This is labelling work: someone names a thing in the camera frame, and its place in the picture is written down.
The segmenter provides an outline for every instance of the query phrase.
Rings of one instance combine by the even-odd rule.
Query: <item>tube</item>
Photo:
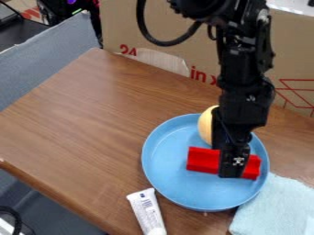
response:
[[[132,206],[136,219],[144,235],[167,235],[163,224],[155,188],[129,194],[127,200]]]

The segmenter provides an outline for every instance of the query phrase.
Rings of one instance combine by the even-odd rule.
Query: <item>blue bowl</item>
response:
[[[264,184],[270,163],[262,142],[252,134],[251,153],[262,158],[262,174],[255,181],[188,171],[188,147],[211,148],[199,136],[199,117],[200,114],[183,115],[156,127],[143,144],[141,168],[154,188],[176,205],[214,212],[238,207],[254,198]]]

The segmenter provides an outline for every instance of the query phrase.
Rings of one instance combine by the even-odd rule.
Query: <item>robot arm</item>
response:
[[[188,39],[200,24],[216,41],[220,64],[219,107],[212,111],[212,148],[220,150],[219,176],[240,177],[250,155],[251,130],[266,125],[275,88],[264,77],[275,54],[270,43],[271,17],[264,0],[167,0],[176,14],[192,18],[187,33],[172,41],[159,41],[148,33],[137,0],[137,22],[144,37],[159,46]]]

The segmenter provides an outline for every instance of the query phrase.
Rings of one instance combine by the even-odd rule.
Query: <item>wooden tabletop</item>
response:
[[[127,194],[151,187],[141,145],[167,119],[216,104],[211,86],[89,50],[0,113],[0,166],[111,235],[141,234]],[[271,171],[314,186],[314,119],[274,107],[255,131]],[[234,210],[207,217],[156,194],[168,234],[226,234]]]

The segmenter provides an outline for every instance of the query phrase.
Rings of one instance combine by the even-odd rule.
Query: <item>yellow fruit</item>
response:
[[[211,106],[206,109],[206,111],[202,113],[202,116],[199,118],[199,133],[202,140],[211,145],[211,120],[212,120],[212,109],[218,106]]]

